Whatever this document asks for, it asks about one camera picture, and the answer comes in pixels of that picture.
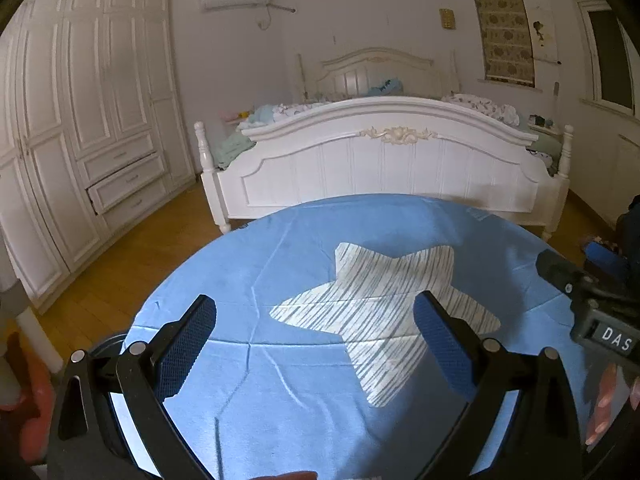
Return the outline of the person right hand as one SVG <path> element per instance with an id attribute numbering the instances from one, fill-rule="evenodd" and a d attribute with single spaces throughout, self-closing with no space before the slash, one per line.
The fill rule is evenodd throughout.
<path id="1" fill-rule="evenodd" d="M 617 385 L 618 366 L 608 364 L 599 384 L 596 406 L 587 425 L 585 445 L 593 445 L 600 439 L 612 422 L 612 403 Z"/>

